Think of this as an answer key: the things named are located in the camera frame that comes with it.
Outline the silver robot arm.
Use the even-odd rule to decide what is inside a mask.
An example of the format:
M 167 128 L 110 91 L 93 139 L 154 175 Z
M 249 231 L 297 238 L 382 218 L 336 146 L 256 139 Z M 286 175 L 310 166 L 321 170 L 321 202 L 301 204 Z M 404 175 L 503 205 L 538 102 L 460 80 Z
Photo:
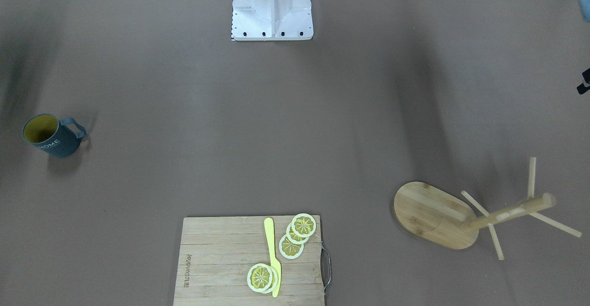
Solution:
M 585 22 L 590 22 L 590 0 L 578 0 L 581 9 L 581 15 Z M 578 94 L 585 94 L 590 89 L 590 69 L 582 72 L 584 83 L 577 86 Z

